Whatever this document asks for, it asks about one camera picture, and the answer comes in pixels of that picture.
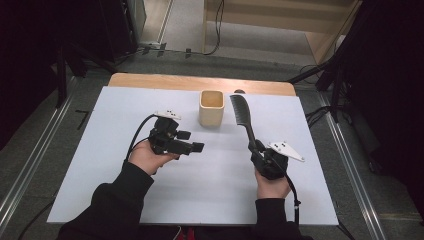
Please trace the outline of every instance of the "beige cup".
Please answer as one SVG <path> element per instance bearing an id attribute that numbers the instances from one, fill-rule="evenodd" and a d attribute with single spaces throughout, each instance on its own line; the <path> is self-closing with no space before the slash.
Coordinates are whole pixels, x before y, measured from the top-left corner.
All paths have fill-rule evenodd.
<path id="1" fill-rule="evenodd" d="M 205 127 L 221 125 L 224 115 L 224 93 L 215 90 L 204 90 L 200 93 L 199 122 Z"/>

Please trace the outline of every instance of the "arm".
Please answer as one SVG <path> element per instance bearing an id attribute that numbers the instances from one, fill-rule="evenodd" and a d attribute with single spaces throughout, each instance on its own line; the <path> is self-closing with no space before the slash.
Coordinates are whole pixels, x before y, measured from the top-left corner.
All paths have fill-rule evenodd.
<path id="1" fill-rule="evenodd" d="M 311 239 L 303 237 L 294 222 L 288 222 L 284 209 L 285 198 L 290 193 L 287 179 L 268 180 L 255 169 L 258 182 L 256 200 L 257 222 L 254 234 L 261 240 Z"/>
<path id="2" fill-rule="evenodd" d="M 155 155 L 148 141 L 139 143 L 116 180 L 94 191 L 91 205 L 62 226 L 58 239 L 134 239 L 150 175 L 175 154 Z"/>

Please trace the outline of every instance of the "black sleeve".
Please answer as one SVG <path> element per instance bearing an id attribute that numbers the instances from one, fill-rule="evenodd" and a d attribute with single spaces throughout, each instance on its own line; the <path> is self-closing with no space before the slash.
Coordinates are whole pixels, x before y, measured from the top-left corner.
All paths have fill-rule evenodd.
<path id="1" fill-rule="evenodd" d="M 135 239 L 143 199 L 152 184 L 147 173 L 125 163 L 116 180 L 98 186 L 91 205 L 61 227 L 57 239 Z"/>
<path id="2" fill-rule="evenodd" d="M 301 235 L 294 222 L 287 222 L 284 199 L 256 200 L 257 222 L 253 232 L 260 240 L 312 239 Z"/>

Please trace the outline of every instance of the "metal rail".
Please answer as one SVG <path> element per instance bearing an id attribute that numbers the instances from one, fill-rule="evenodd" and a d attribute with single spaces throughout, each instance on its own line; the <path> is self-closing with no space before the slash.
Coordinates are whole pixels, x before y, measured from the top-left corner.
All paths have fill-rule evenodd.
<path id="1" fill-rule="evenodd" d="M 319 92 L 318 95 L 322 106 L 330 105 L 325 95 L 323 95 L 321 92 Z M 384 230 L 377 216 L 377 212 L 374 209 L 362 179 L 359 176 L 358 170 L 356 169 L 355 162 L 352 158 L 352 155 L 350 154 L 349 147 L 346 144 L 340 126 L 338 123 L 334 122 L 334 119 L 330 113 L 327 113 L 326 117 L 371 237 L 374 240 L 385 240 L 387 237 L 384 234 Z"/>
<path id="2" fill-rule="evenodd" d="M 69 80 L 68 98 L 65 100 L 61 108 L 58 108 L 54 111 L 52 117 L 50 118 L 50 121 L 48 122 L 46 128 L 38 139 L 37 144 L 32 150 L 31 155 L 29 156 L 24 167 L 16 178 L 15 183 L 12 185 L 6 197 L 2 200 L 0 206 L 0 238 L 3 235 L 7 224 L 12 218 L 13 213 L 18 207 L 18 204 L 22 199 L 28 185 L 30 184 L 31 179 L 38 168 L 38 165 L 43 159 L 44 153 L 49 147 L 49 144 L 53 139 L 56 130 L 62 122 L 62 119 L 65 116 L 68 107 L 73 99 L 74 91 L 78 87 L 78 85 L 79 81 L 76 77 L 72 77 Z"/>

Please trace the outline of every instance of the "white paper sheet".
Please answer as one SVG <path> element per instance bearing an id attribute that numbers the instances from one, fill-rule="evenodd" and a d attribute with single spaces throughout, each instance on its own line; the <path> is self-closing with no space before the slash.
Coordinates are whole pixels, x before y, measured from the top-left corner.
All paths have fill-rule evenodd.
<path id="1" fill-rule="evenodd" d="M 104 87 L 62 183 L 47 222 L 64 223 L 90 204 L 96 187 L 119 174 L 126 151 L 140 123 L 159 110 L 182 116 L 178 130 L 190 131 L 188 142 L 203 142 L 202 153 L 182 155 L 153 176 L 155 183 L 144 201 L 141 223 L 245 225 L 256 222 L 256 180 L 248 137 L 237 126 L 226 94 L 219 128 L 198 123 L 198 91 Z M 337 225 L 333 203 L 297 97 L 244 95 L 255 137 L 287 141 L 305 162 L 289 160 L 288 174 L 298 192 L 300 224 Z M 156 118 L 142 129 L 148 136 Z M 286 213 L 294 219 L 293 196 Z"/>

